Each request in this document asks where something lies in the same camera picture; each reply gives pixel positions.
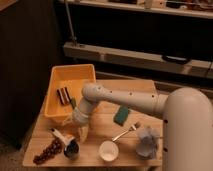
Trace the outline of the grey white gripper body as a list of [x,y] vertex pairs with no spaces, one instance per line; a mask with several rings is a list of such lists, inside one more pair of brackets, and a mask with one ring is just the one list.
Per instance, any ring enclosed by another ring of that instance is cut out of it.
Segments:
[[85,126],[89,123],[92,110],[90,108],[81,109],[76,107],[72,112],[72,120],[79,126]]

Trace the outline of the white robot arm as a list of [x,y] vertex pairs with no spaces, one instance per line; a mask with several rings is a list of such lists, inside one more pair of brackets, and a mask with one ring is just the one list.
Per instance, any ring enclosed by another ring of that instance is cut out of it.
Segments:
[[81,94],[66,124],[86,125],[101,101],[124,105],[163,121],[162,171],[213,171],[213,104],[201,91],[184,87],[164,95],[87,83]]

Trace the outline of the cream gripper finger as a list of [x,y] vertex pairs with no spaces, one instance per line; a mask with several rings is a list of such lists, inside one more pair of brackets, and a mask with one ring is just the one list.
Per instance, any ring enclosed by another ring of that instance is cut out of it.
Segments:
[[65,120],[62,122],[62,126],[65,126],[67,124],[72,124],[73,121],[73,115],[69,115],[68,117],[65,118]]
[[80,127],[78,129],[78,133],[79,133],[81,143],[86,141],[87,136],[88,136],[88,132],[89,132],[89,126],[88,125]]

